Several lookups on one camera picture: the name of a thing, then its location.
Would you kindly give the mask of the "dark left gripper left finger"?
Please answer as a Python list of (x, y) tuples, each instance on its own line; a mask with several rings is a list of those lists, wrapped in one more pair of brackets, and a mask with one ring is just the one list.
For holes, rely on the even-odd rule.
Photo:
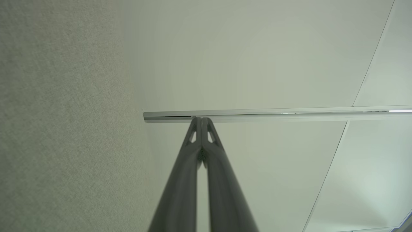
[(200, 117), (193, 118), (150, 223), (149, 232), (194, 232), (197, 223)]

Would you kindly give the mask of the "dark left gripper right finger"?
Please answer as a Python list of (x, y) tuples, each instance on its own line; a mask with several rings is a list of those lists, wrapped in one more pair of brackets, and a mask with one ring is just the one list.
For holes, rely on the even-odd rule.
[(210, 118), (202, 119), (202, 149), (208, 175), (210, 230), (257, 232), (256, 222)]

